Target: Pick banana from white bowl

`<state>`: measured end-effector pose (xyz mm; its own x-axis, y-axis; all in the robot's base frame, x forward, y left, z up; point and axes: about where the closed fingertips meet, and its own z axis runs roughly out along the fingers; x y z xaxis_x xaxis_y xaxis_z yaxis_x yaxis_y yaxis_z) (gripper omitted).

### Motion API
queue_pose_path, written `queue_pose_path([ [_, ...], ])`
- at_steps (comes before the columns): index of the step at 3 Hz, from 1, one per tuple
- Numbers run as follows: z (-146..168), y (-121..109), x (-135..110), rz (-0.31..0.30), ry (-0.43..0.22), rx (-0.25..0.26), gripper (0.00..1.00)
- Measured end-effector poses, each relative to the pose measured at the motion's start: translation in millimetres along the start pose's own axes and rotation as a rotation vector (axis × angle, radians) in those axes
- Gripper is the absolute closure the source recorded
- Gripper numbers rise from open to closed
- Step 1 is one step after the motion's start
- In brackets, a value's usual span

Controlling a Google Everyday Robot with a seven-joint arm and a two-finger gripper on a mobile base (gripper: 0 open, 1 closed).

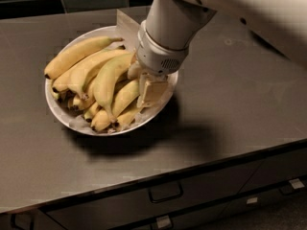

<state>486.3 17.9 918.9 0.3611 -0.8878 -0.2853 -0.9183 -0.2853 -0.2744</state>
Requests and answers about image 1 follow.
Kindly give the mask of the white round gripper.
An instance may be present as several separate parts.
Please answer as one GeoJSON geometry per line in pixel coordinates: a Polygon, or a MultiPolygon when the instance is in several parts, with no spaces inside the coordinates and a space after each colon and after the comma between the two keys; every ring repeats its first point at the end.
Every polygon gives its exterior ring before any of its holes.
{"type": "Polygon", "coordinates": [[[146,21],[140,25],[137,34],[136,56],[138,61],[129,67],[129,80],[139,79],[140,96],[138,107],[152,107],[168,88],[166,76],[175,73],[188,55],[188,49],[171,50],[158,45],[146,31],[146,21]]]}

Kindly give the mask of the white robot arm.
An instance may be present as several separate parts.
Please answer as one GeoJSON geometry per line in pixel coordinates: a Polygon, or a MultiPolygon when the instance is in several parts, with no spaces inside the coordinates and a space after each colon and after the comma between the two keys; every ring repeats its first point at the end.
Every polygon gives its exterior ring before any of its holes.
{"type": "Polygon", "coordinates": [[[291,61],[307,63],[307,0],[153,0],[137,34],[139,107],[160,102],[196,33],[216,14],[241,20],[291,61]]]}

